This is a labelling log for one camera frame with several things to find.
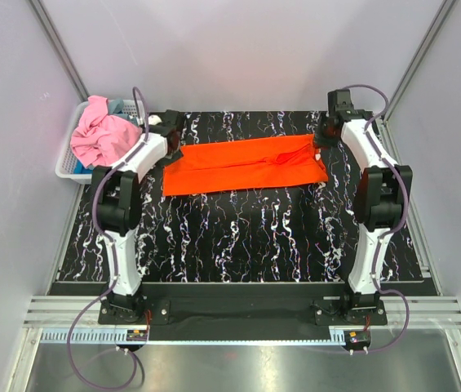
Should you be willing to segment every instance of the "orange cloth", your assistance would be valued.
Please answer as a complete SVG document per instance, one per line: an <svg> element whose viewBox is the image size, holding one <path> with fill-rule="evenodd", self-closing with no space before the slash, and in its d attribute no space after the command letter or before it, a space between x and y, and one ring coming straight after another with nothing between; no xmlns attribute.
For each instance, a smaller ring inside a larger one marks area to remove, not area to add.
<svg viewBox="0 0 461 392"><path fill-rule="evenodd" d="M328 181L313 135L186 145L165 167L163 195L277 188Z"/></svg>

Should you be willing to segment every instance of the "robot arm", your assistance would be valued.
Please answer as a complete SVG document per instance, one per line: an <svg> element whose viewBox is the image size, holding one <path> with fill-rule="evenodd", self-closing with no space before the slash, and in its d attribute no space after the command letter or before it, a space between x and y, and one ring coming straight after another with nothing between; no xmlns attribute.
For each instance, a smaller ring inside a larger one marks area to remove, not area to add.
<svg viewBox="0 0 461 392"><path fill-rule="evenodd" d="M375 310L379 306L380 275L391 234L404 213L404 198L389 165L394 166L410 194L412 171L399 166L391 158L372 126L371 114L353 107L349 90L328 93L328 113L321 113L314 142L321 147L336 146L339 140L353 153L362 176L353 200L353 211L359 223L359 242L352 272L348 277L341 307L345 313L352 310ZM377 242L381 247L377 258Z"/></svg>
<svg viewBox="0 0 461 392"><path fill-rule="evenodd" d="M111 309L115 308L136 316L143 312L142 296L139 292L141 279L135 263L135 229L142 214L140 183L158 161L180 154L180 134L183 131L184 115L167 110L162 121L153 122L151 116L149 123L148 139L144 141L143 134L139 142L111 167L95 167L91 182L91 194L94 195L98 185L112 167L124 163L100 191L97 217L105 233L114 240L110 243L104 238L111 271L109 286L117 280L112 292L107 296L107 305ZM118 275L113 276L116 262Z"/></svg>

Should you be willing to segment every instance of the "marble pattern surface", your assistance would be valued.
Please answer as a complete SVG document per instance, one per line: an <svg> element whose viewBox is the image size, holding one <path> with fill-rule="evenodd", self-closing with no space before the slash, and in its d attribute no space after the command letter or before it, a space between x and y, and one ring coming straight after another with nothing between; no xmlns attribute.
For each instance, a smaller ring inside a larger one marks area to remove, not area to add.
<svg viewBox="0 0 461 392"><path fill-rule="evenodd" d="M312 133L317 112L190 113L183 144ZM162 196L162 169L141 186L138 271L148 282L330 282L348 276L358 227L352 201L360 171L344 145L322 150L327 183ZM88 187L82 196L58 280L109 276L104 244L91 226ZM388 247L383 280L422 275L407 228Z"/></svg>

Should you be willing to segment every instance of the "white wall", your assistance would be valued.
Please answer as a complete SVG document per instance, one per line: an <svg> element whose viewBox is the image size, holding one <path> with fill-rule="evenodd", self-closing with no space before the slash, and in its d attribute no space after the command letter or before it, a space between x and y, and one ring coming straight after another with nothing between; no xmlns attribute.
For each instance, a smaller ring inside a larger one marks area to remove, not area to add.
<svg viewBox="0 0 461 392"><path fill-rule="evenodd" d="M0 391L75 190L54 165L77 103L27 2L0 2Z"/></svg>
<svg viewBox="0 0 461 392"><path fill-rule="evenodd" d="M445 294L461 304L461 2L390 119Z"/></svg>
<svg viewBox="0 0 461 392"><path fill-rule="evenodd" d="M441 0L44 3L91 94L137 84L152 109L305 110L355 82L391 94Z"/></svg>

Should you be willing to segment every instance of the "metal floor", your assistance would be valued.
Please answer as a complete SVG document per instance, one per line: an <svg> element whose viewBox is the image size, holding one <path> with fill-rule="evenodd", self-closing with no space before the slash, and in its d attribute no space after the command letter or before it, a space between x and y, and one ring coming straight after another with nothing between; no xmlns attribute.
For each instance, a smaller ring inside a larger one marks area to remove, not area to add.
<svg viewBox="0 0 461 392"><path fill-rule="evenodd" d="M373 346L392 339L375 330ZM125 382L132 361L112 353L90 362L108 345L74 345L82 373L105 386ZM137 351L144 366L132 391L461 391L446 335L412 330L397 346L379 354L350 357L339 347L148 345ZM65 346L41 344L28 392L89 391L73 374Z"/></svg>

